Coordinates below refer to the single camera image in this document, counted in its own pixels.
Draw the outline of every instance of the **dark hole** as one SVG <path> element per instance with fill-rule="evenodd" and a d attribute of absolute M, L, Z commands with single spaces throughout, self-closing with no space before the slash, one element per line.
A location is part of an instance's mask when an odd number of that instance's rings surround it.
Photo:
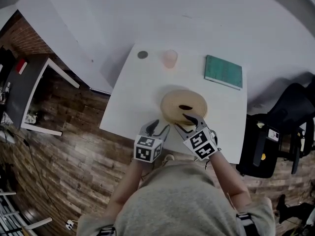
<path fill-rule="evenodd" d="M 186 106 L 186 105 L 180 105 L 178 106 L 180 109 L 183 109 L 183 110 L 192 110 L 192 107 L 189 107 L 189 106 Z"/>

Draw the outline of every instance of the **gray t-shirt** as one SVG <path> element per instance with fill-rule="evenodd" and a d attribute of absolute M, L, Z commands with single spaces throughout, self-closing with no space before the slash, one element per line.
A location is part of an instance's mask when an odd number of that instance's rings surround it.
<path fill-rule="evenodd" d="M 251 214 L 260 236 L 275 235 L 269 199 L 251 203 L 240 212 Z M 203 168 L 171 162 L 149 175 L 128 199 L 116 221 L 82 216 L 77 235 L 246 235 L 236 214 Z"/>

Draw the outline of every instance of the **green book cover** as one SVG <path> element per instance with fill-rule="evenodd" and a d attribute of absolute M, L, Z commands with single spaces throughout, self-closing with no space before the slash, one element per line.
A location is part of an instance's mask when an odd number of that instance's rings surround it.
<path fill-rule="evenodd" d="M 243 88 L 242 67 L 211 55 L 206 56 L 205 79 L 238 90 Z"/>

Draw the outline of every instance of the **beige round object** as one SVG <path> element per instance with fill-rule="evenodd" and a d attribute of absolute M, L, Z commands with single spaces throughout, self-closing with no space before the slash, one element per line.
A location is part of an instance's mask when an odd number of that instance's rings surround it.
<path fill-rule="evenodd" d="M 167 93 L 161 101 L 161 111 L 170 123 L 193 125 L 183 114 L 197 114 L 205 118 L 207 102 L 198 93 L 189 90 L 174 90 Z"/>

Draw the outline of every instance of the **table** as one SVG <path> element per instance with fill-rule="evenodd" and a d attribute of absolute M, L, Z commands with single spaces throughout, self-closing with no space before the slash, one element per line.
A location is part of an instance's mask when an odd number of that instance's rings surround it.
<path fill-rule="evenodd" d="M 165 68 L 161 62 L 165 50 L 149 45 L 133 46 L 116 82 L 100 128 L 134 140 L 142 125 L 158 118 L 160 125 L 156 132 L 159 132 L 163 124 L 167 124 L 159 108 L 164 95 L 175 89 L 189 89 L 201 94 L 207 101 L 205 121 L 209 128 L 216 131 L 218 147 L 226 159 L 230 163 L 239 163 L 247 109 L 244 67 L 243 89 L 236 90 L 204 79 L 204 55 L 180 52 L 175 67 Z M 147 51 L 148 57 L 139 59 L 137 54 L 140 51 Z M 164 148 L 192 154 L 173 126 Z"/>
<path fill-rule="evenodd" d="M 61 136 L 62 132 L 50 130 L 25 123 L 25 118 L 28 113 L 33 95 L 36 87 L 47 67 L 54 69 L 60 76 L 67 80 L 74 87 L 79 88 L 80 85 L 76 83 L 69 75 L 67 75 L 59 66 L 57 66 L 46 54 L 35 54 L 26 56 L 28 61 L 22 74 L 19 74 L 15 67 L 12 68 L 4 89 L 8 82 L 10 85 L 9 97 L 6 100 L 5 112 L 8 114 L 13 124 L 17 128 L 26 128 L 42 133 Z"/>

